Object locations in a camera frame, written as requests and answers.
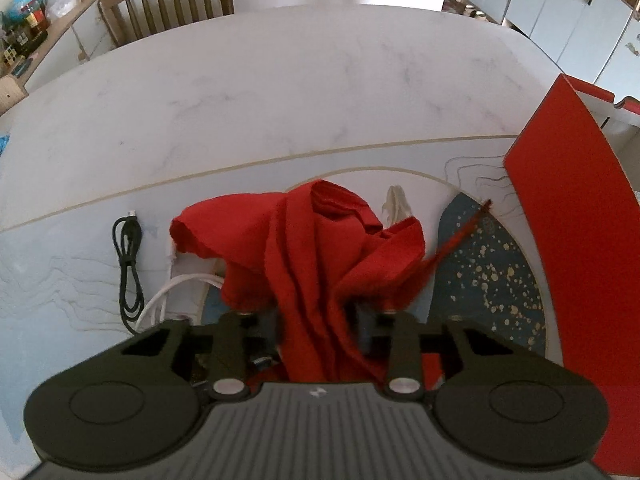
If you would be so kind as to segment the blue globe toy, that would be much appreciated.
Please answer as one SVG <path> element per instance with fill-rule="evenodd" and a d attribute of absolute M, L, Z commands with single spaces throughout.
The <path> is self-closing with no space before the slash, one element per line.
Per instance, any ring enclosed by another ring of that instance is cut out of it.
<path fill-rule="evenodd" d="M 43 4 L 43 0 L 37 0 L 40 4 Z M 6 11 L 6 16 L 11 22 L 20 22 L 26 18 L 28 12 L 26 6 L 32 2 L 32 0 L 12 0 L 9 5 L 9 9 Z"/>

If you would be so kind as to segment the wooden side cabinet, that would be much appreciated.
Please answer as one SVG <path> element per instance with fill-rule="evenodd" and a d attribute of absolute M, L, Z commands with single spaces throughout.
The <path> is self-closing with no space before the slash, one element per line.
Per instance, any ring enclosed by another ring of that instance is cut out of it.
<path fill-rule="evenodd" d="M 50 81 L 116 48 L 98 1 L 79 0 L 49 26 L 46 40 L 29 55 L 26 70 L 18 77 L 7 74 L 1 78 L 1 113 Z"/>

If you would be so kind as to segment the blue patterned table mat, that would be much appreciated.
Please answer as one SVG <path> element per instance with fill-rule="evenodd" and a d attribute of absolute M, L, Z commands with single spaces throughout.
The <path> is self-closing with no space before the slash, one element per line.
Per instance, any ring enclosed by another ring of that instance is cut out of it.
<path fill-rule="evenodd" d="M 463 252 L 442 266 L 414 304 L 477 318 L 520 344 L 558 356 L 549 289 L 514 187 L 503 169 L 510 138 L 434 140 L 312 154 L 147 186 L 54 214 L 1 235 L 1 473 L 37 463 L 23 408 L 40 382 L 122 341 L 115 220 L 135 212 L 143 238 L 138 269 L 146 296 L 171 275 L 213 263 L 169 255 L 169 225 L 187 206 L 218 195 L 285 191 L 324 179 L 362 197 L 382 221 L 405 200 L 428 248 L 474 209 L 491 214 Z"/>

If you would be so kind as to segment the red and white cardboard box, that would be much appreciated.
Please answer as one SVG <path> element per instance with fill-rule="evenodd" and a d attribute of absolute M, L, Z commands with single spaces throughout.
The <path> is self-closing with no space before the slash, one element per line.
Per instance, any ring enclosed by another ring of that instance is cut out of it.
<path fill-rule="evenodd" d="M 503 163 L 549 286 L 563 364 L 603 393 L 610 422 L 596 455 L 639 472 L 639 204 L 570 82 L 559 76 Z"/>

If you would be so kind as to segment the white wall cabinet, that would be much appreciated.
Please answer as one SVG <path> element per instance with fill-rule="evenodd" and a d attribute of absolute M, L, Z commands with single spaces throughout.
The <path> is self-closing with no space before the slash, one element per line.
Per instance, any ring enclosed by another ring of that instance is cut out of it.
<path fill-rule="evenodd" d="M 639 0 L 468 0 L 513 26 L 567 75 L 639 96 Z"/>

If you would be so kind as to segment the red cloth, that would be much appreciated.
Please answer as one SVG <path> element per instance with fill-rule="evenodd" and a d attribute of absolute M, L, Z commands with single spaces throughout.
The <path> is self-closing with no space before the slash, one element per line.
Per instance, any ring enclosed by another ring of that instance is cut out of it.
<path fill-rule="evenodd" d="M 289 380 L 381 385 L 386 366 L 359 349 L 347 304 L 407 309 L 480 217 L 428 256 L 418 219 L 386 228 L 360 196 L 317 180 L 286 193 L 203 200 L 173 218 L 169 234 L 178 252 L 224 260 L 221 296 L 232 310 L 277 308 Z"/>

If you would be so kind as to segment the blue rubber gloves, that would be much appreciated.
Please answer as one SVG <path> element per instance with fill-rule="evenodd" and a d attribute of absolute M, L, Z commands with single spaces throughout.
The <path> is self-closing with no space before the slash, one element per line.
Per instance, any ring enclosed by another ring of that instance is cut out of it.
<path fill-rule="evenodd" d="M 4 136 L 0 136 L 0 155 L 3 154 L 4 150 L 6 149 L 6 146 L 8 145 L 10 140 L 10 136 L 8 134 L 5 134 Z"/>

